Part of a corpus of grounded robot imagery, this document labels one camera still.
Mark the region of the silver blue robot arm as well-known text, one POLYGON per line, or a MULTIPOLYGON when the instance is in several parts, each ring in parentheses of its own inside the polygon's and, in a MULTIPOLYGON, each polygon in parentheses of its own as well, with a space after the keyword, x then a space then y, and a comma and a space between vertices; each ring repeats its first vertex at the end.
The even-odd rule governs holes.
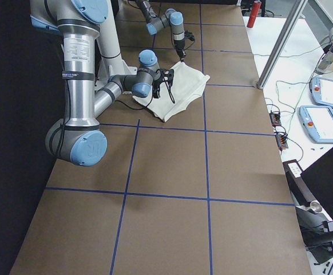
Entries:
POLYGON ((97 117, 124 92, 146 98, 162 80, 151 50, 139 54, 139 67, 121 57, 110 1, 31 1, 34 27, 62 37, 62 78, 66 107, 49 129, 45 143, 58 159, 93 166, 106 153, 108 141, 97 117))
POLYGON ((152 36, 159 31, 170 27, 174 49, 181 62, 184 62, 185 56, 185 34, 184 18, 181 12, 175 9, 167 9, 166 12, 158 16, 152 9, 149 1, 136 1, 137 7, 141 10, 145 20, 146 29, 152 36))

